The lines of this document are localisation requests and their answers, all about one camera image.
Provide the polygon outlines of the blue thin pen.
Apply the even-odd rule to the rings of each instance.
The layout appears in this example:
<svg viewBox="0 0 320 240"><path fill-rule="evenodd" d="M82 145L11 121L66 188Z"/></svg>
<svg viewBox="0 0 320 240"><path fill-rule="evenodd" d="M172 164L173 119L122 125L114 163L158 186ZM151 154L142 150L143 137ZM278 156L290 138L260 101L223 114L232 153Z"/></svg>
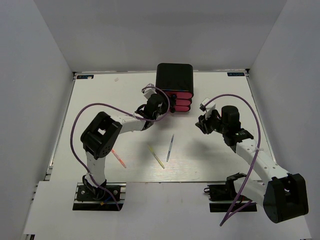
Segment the blue thin pen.
<svg viewBox="0 0 320 240"><path fill-rule="evenodd" d="M169 148L168 148L167 157L166 157L166 162L169 162L170 155L171 155L171 151L172 151L172 146L173 146L174 138L175 138L175 134L172 134L172 136L171 136L171 140L170 140L170 144L169 144Z"/></svg>

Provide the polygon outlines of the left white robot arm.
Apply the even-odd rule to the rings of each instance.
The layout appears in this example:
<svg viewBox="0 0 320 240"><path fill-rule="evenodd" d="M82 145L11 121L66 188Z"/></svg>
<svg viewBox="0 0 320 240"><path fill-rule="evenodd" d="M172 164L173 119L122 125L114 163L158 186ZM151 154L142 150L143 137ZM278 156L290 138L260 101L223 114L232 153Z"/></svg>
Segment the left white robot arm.
<svg viewBox="0 0 320 240"><path fill-rule="evenodd" d="M164 115L174 104L162 93L153 93L146 104L141 105L135 113L142 117L130 115L110 116L101 111L80 137L87 158L88 173L82 178L88 193L99 200L106 193L105 161L118 136L127 132L144 131L150 128L159 116Z"/></svg>

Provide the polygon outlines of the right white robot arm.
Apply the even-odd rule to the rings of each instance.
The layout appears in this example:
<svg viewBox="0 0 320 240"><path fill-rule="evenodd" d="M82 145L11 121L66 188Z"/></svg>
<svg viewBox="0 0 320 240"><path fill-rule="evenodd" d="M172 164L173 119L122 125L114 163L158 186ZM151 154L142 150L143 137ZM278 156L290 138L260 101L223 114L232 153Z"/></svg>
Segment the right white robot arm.
<svg viewBox="0 0 320 240"><path fill-rule="evenodd" d="M204 112L195 124L204 134L217 132L225 144L244 159L262 180L246 179L246 174L236 173L227 177L222 194L236 200L244 196L263 207L273 223L280 223L309 212L305 179L291 174L275 163L262 149L253 135L241 127L239 110L226 105L221 112L215 104L200 105Z"/></svg>

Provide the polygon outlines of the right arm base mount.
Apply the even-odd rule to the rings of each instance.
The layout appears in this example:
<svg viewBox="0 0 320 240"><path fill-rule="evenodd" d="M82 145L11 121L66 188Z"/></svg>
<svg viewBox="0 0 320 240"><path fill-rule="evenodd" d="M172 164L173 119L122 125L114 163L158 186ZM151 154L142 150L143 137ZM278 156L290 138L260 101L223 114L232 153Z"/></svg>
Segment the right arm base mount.
<svg viewBox="0 0 320 240"><path fill-rule="evenodd" d="M222 184L210 184L203 189L203 192L209 196L209 210L211 213L226 213L228 211L237 195L233 183L235 180L244 179L245 177L246 174L244 173L236 173L228 176L226 181ZM249 200L249 198L240 195L231 212L244 206ZM240 212L257 212L257 205L255 202L250 203Z"/></svg>

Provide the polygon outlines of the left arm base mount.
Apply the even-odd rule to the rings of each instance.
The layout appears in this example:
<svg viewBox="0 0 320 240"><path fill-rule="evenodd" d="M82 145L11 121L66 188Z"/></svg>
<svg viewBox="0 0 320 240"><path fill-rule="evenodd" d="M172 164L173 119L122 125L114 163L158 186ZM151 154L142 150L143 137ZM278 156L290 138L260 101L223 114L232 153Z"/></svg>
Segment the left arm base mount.
<svg viewBox="0 0 320 240"><path fill-rule="evenodd" d="M121 210L125 203L126 183L107 183L105 188L115 197L119 209ZM118 207L109 193L102 190L97 196L94 196L83 183L78 183L72 210L117 212Z"/></svg>

